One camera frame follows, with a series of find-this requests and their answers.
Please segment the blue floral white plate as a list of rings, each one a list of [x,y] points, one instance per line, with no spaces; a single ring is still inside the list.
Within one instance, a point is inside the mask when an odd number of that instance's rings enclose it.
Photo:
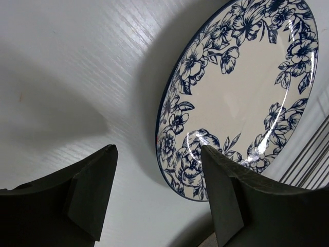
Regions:
[[[230,1],[176,62],[156,122],[156,155],[179,196],[207,201],[201,149],[262,173],[295,131],[313,86],[317,26],[305,1]]]

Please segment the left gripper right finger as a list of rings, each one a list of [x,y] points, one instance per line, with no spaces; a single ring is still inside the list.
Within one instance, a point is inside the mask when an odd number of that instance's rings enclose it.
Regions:
[[[258,174],[209,145],[201,152],[218,246],[328,246],[328,188]]]

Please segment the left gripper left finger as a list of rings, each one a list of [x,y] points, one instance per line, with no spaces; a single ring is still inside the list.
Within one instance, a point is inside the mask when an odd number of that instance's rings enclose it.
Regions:
[[[1,189],[1,246],[94,246],[118,161],[115,145],[14,189]]]

